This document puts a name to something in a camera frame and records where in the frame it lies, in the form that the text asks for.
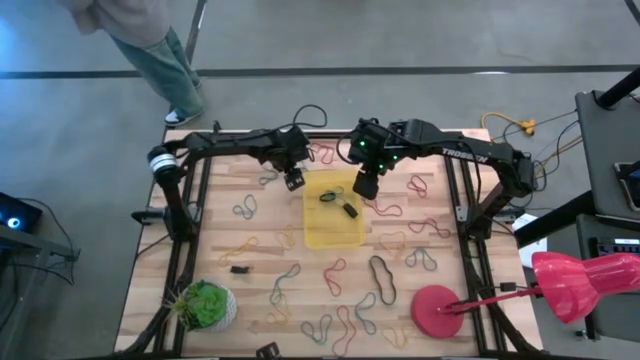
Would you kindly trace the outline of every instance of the person's leg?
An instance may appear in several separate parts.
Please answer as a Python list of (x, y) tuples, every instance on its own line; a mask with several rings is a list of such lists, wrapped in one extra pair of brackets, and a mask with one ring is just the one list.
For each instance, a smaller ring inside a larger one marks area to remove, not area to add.
[(176, 35), (175, 31), (173, 31), (173, 28), (169, 28), (169, 33), (167, 34), (167, 44), (169, 44), (169, 48), (173, 52), (173, 56), (176, 57), (180, 65), (182, 65), (187, 74), (189, 74), (193, 86), (199, 87), (200, 85), (202, 85), (200, 77), (191, 68), (191, 64), (189, 64), (189, 60), (187, 60), (187, 55), (184, 53), (184, 49), (182, 47), (182, 44), (180, 43), (180, 39), (178, 38), (178, 35)]
[(167, 116), (168, 125), (181, 125), (202, 114), (204, 107), (191, 77), (176, 59), (166, 38), (146, 49), (131, 46), (116, 38), (113, 40), (153, 90), (175, 107), (175, 119), (170, 121)]

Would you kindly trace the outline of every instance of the green plant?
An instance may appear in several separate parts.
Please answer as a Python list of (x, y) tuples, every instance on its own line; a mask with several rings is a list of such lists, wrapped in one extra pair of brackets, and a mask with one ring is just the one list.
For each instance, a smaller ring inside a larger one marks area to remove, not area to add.
[(201, 280), (189, 285), (169, 304), (187, 330), (209, 327), (227, 311), (227, 291)]

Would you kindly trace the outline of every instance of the small black object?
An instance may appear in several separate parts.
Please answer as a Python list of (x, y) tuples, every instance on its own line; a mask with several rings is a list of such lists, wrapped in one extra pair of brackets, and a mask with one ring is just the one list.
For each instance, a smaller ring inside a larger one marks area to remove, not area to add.
[[(375, 266), (373, 266), (374, 259), (379, 260), (382, 263), (384, 270), (387, 272), (387, 274), (389, 274), (389, 278), (390, 278), (389, 282), (391, 283), (391, 289), (393, 290), (393, 300), (391, 300), (390, 302), (386, 301), (382, 296), (382, 285), (380, 285), (380, 281), (378, 280), (378, 275), (376, 274)], [(374, 255), (369, 259), (369, 266), (371, 267), (371, 271), (373, 272), (373, 279), (376, 281), (376, 284), (378, 285), (378, 292), (380, 292), (380, 301), (382, 301), (382, 303), (385, 305), (393, 305), (393, 303), (396, 302), (398, 291), (396, 290), (396, 286), (393, 284), (393, 273), (387, 267), (387, 263), (380, 256)]]
[(248, 274), (250, 267), (248, 266), (231, 266), (231, 272), (233, 274)]
[(342, 208), (347, 212), (347, 214), (349, 214), (349, 216), (351, 216), (352, 219), (358, 217), (358, 212), (356, 211), (356, 209), (354, 209), (353, 206), (351, 206), (351, 204), (345, 203), (344, 205), (342, 205)]
[(517, 286), (515, 282), (500, 283), (500, 291), (502, 292), (516, 291), (516, 289), (517, 289)]
[(258, 360), (275, 360), (281, 359), (282, 356), (280, 355), (278, 345), (275, 342), (272, 342), (271, 344), (256, 350), (256, 358)]
[(355, 219), (356, 217), (358, 217), (358, 211), (356, 211), (356, 209), (351, 204), (349, 204), (344, 199), (338, 196), (343, 192), (344, 192), (344, 189), (338, 186), (335, 190), (325, 191), (324, 194), (320, 195), (319, 199), (322, 202), (332, 202), (332, 201), (337, 202), (338, 200), (340, 200), (341, 202), (343, 202), (342, 208), (347, 213), (347, 215), (349, 215), (349, 217), (351, 217), (352, 219)]

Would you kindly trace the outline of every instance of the blue light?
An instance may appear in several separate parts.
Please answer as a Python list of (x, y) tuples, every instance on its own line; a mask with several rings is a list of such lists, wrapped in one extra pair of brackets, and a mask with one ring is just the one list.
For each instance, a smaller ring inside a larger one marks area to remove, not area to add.
[(9, 219), (9, 221), (7, 221), (7, 225), (9, 225), (9, 227), (12, 229), (17, 229), (20, 226), (20, 219), (11, 218)]

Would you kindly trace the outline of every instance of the yellow plastic bin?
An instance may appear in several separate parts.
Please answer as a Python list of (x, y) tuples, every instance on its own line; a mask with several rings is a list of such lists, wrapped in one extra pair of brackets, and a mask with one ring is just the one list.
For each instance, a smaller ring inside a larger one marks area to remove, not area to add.
[[(364, 243), (362, 199), (353, 192), (357, 170), (310, 171), (304, 174), (304, 243), (314, 250), (355, 248)], [(320, 201), (327, 191), (338, 199)], [(358, 212), (351, 218), (342, 208), (346, 201)]]

